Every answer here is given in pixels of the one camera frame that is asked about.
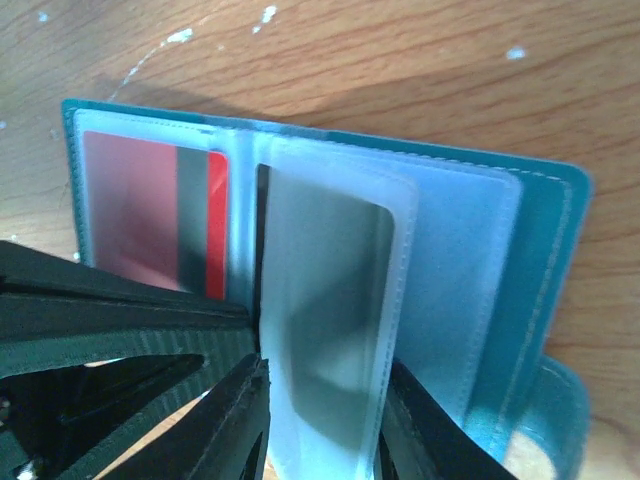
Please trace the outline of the teal card holder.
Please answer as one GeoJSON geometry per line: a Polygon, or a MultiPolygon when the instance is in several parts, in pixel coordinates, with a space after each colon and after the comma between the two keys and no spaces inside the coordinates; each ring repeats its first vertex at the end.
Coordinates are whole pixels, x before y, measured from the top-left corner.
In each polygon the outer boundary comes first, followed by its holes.
{"type": "Polygon", "coordinates": [[[376,478],[374,443],[396,360],[495,460],[521,433],[548,456],[557,478],[577,476],[588,434],[588,395],[543,347],[588,210],[591,181],[583,170],[493,152],[89,100],[65,100],[62,116],[79,256],[88,266],[85,132],[227,156],[222,299],[249,310],[262,352],[269,169],[391,213],[394,234],[361,447],[348,452],[314,441],[287,446],[272,401],[268,455],[278,477],[376,478]]]}

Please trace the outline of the red credit card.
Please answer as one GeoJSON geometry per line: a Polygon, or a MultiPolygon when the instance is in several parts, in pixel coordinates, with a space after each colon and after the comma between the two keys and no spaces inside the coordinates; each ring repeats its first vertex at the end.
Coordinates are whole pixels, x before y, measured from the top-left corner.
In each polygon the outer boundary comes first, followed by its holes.
{"type": "Polygon", "coordinates": [[[82,140],[90,264],[143,284],[224,298],[227,156],[96,131],[82,140]]]}

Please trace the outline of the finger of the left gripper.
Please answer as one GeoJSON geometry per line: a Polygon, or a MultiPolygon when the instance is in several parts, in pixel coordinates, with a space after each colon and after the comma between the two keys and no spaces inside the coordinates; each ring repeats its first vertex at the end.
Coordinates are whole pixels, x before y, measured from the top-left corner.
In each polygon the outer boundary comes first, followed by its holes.
{"type": "Polygon", "coordinates": [[[241,307],[3,242],[1,475],[105,477],[249,354],[241,307]]]}

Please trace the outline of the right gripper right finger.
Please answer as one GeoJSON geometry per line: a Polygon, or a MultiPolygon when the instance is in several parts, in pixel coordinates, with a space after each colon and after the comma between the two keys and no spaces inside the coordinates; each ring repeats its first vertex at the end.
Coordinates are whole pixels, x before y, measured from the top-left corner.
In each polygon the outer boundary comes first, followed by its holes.
{"type": "Polygon", "coordinates": [[[512,479],[449,417],[400,361],[393,362],[378,442],[379,479],[512,479]]]}

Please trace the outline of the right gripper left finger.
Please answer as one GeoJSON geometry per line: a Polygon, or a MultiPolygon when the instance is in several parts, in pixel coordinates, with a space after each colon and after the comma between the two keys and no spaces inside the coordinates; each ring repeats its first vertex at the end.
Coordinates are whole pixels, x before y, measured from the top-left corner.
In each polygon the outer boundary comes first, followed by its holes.
{"type": "Polygon", "coordinates": [[[268,361],[244,357],[179,422],[107,479],[261,479],[270,428],[268,361]]]}

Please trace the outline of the black credit card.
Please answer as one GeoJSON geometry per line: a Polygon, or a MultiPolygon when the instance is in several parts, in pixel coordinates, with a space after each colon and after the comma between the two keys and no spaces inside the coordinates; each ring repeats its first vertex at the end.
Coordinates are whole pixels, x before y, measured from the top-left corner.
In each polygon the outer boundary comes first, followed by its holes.
{"type": "Polygon", "coordinates": [[[284,444],[360,449],[394,220],[388,209],[270,168],[261,343],[284,444]]]}

